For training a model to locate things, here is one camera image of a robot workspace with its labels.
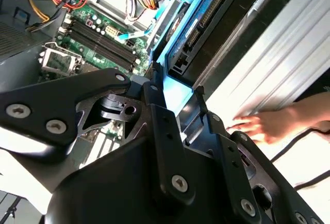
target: hand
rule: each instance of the hand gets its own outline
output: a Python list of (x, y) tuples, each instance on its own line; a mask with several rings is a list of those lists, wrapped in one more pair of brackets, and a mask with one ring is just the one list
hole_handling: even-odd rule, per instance
[(269, 111), (253, 116), (236, 117), (235, 125), (227, 128), (228, 132), (245, 132), (254, 142), (268, 144), (296, 135), (306, 127), (299, 123), (288, 109)]

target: vent grille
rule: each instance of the vent grille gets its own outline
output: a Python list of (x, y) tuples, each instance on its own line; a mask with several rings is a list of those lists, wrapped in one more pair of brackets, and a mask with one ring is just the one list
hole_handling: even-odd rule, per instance
[(29, 35), (0, 22), (0, 56), (9, 53), (17, 54), (35, 42)]

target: bolt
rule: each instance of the bolt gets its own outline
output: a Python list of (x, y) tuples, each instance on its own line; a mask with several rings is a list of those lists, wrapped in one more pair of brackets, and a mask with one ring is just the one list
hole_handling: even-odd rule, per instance
[(320, 223), (319, 223), (316, 219), (314, 219), (314, 218), (311, 219), (311, 223), (312, 223), (312, 224), (320, 224)]
[(67, 130), (67, 126), (60, 120), (50, 120), (46, 124), (46, 129), (53, 134), (63, 134)]
[(253, 205), (246, 199), (241, 200), (241, 206), (242, 209), (247, 212), (247, 214), (251, 217), (254, 217), (256, 215), (256, 210), (254, 209)]
[(188, 183), (187, 181), (180, 175), (174, 175), (172, 177), (172, 185), (176, 188), (179, 192), (186, 192), (188, 190)]
[(11, 104), (6, 108), (6, 113), (14, 118), (26, 118), (31, 114), (31, 110), (24, 104)]
[(220, 117), (218, 117), (216, 114), (213, 114), (213, 119), (215, 119), (217, 122), (219, 122), (220, 121)]
[(296, 212), (295, 216), (301, 224), (308, 224), (304, 216), (302, 216), (302, 214)]
[(121, 76), (120, 74), (117, 74), (115, 77), (116, 77), (118, 80), (120, 80), (120, 81), (124, 81), (124, 80), (125, 80), (125, 78), (124, 78), (123, 76)]
[(245, 135), (243, 135), (243, 134), (240, 134), (240, 136), (241, 136), (241, 138), (242, 138), (243, 140), (245, 140), (245, 141), (247, 141), (247, 140), (248, 140), (248, 138), (247, 138)]

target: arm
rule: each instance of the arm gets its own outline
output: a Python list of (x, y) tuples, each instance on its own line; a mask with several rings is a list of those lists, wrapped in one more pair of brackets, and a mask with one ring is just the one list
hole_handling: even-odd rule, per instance
[(330, 92), (305, 98), (287, 107), (287, 110), (305, 128), (321, 121), (330, 121)]
[(246, 132), (254, 141), (274, 143), (330, 120), (330, 92), (316, 94), (279, 111), (237, 117), (227, 130)]

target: metal side panel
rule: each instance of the metal side panel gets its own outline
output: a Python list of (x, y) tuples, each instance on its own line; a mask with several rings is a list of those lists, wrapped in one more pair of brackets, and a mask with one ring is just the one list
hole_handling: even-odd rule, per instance
[(236, 115), (292, 103), (330, 67), (330, 0), (291, 0), (208, 99)]

